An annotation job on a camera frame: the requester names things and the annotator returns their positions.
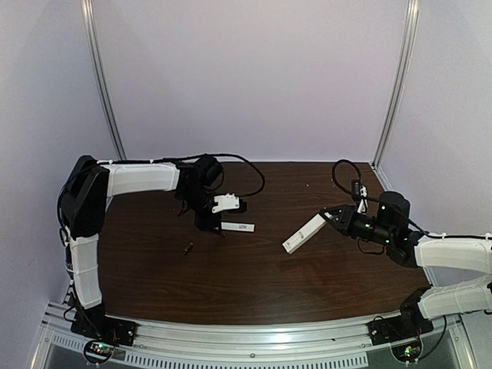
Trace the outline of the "white battery cover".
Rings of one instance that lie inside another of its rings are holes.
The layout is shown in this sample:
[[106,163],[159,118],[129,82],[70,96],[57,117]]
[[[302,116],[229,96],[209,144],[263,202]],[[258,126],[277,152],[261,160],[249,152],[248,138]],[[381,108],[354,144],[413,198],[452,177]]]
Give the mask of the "white battery cover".
[[237,232],[254,232],[254,224],[234,223],[234,222],[222,222],[221,229],[223,231],[237,231]]

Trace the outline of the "white remote control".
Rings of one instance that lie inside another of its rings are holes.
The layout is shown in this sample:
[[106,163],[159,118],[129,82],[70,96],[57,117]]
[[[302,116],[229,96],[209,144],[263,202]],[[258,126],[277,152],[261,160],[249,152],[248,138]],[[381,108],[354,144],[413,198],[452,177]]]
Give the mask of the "white remote control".
[[326,224],[327,221],[321,215],[316,214],[282,243],[284,250],[288,254],[294,253],[298,248],[315,236]]

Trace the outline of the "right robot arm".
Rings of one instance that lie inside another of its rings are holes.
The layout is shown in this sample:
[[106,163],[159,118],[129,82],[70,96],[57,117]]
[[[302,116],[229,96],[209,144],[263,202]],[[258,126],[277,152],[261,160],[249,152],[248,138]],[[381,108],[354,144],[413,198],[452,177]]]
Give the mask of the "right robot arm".
[[373,242],[396,264],[406,268],[455,268],[483,275],[444,287],[421,288],[401,304],[402,317],[431,320],[449,314],[491,312],[491,236],[431,234],[411,229],[410,202],[400,193],[385,191],[369,217],[354,205],[323,208],[319,215],[343,236]]

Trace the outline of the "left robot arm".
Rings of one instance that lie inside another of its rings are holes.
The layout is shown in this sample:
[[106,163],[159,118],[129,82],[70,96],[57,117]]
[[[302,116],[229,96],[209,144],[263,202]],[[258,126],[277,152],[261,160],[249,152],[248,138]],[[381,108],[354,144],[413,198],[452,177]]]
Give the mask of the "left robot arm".
[[99,306],[98,241],[109,198],[147,191],[165,191],[195,214],[201,231],[221,234],[221,214],[208,188],[222,166],[205,155],[193,163],[168,161],[97,161],[81,156],[58,197],[59,234],[67,250],[67,269],[76,298],[84,309]]

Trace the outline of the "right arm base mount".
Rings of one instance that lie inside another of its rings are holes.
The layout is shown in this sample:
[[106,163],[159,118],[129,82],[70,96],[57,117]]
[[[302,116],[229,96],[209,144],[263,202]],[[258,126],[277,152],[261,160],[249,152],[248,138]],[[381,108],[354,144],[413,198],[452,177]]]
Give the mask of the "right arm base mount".
[[400,314],[394,317],[376,316],[367,323],[373,346],[394,344],[391,353],[406,365],[417,363],[424,351],[422,335],[434,329],[431,320],[422,316],[413,303],[401,305]]

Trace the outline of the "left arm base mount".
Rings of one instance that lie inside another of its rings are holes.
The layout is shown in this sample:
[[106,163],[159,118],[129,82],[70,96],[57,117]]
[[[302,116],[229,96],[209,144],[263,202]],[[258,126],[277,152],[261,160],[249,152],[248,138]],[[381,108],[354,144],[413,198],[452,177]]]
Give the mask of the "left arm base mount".
[[108,362],[118,347],[132,347],[137,324],[134,321],[109,317],[103,303],[91,307],[75,307],[71,332],[88,339],[82,355],[89,364],[99,367]]

